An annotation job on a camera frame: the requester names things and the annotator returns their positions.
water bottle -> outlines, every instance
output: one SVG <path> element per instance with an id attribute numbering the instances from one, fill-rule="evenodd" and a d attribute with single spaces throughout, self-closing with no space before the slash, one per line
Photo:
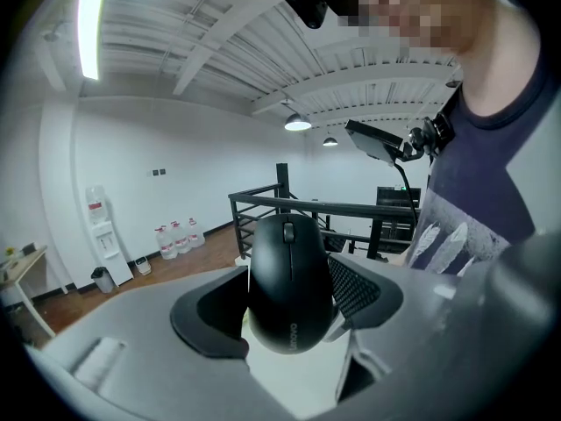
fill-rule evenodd
<path id="1" fill-rule="evenodd" d="M 161 257 L 166 260 L 173 259 L 177 257 L 177 250 L 175 249 L 174 241 L 166 232 L 165 226 L 160 226 L 158 229 L 154 229 L 156 234 L 156 241 L 160 245 Z"/>
<path id="2" fill-rule="evenodd" d="M 109 219 L 103 186 L 87 187 L 86 203 L 88 205 L 89 221 L 92 225 L 97 225 Z"/>
<path id="3" fill-rule="evenodd" d="M 174 239 L 175 249 L 177 249 L 178 253 L 184 254 L 191 249 L 191 247 L 189 246 L 187 233 L 181 226 L 179 226 L 178 222 L 172 222 L 172 230 L 170 234 L 172 236 L 172 239 Z"/>
<path id="4" fill-rule="evenodd" d="M 191 246 L 192 248 L 197 248 L 204 245 L 204 236 L 202 235 L 202 231 L 199 229 L 199 226 L 194 218 L 189 219 L 188 234 L 189 246 Z"/>

computer mouse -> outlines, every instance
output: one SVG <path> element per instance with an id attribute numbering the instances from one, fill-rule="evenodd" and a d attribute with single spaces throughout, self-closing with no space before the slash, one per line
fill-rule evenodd
<path id="1" fill-rule="evenodd" d="M 262 218 L 255 228 L 249 284 L 253 334 L 276 353 L 315 346 L 330 327 L 332 289 L 327 253 L 315 219 Z"/>

person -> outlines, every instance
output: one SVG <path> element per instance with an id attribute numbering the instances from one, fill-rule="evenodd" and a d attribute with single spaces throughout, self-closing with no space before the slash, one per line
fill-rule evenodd
<path id="1" fill-rule="evenodd" d="M 421 216 L 396 265 L 463 275 L 535 226 L 507 164 L 555 96 L 557 78 L 529 15 L 497 0 L 358 0 L 359 14 L 412 46 L 456 55 L 454 140 L 434 161 Z"/>

fluorescent light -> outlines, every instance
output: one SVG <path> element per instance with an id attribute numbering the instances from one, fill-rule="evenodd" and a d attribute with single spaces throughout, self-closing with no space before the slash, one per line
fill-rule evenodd
<path id="1" fill-rule="evenodd" d="M 285 129 L 289 131 L 304 131 L 312 127 L 309 118 L 302 114 L 292 114 L 287 118 L 287 123 L 284 124 Z"/>
<path id="2" fill-rule="evenodd" d="M 323 146 L 335 146 L 339 145 L 335 138 L 328 137 L 326 140 L 323 141 Z"/>
<path id="3" fill-rule="evenodd" d="M 78 0 L 78 50 L 82 75 L 97 80 L 97 38 L 103 0 Z"/>

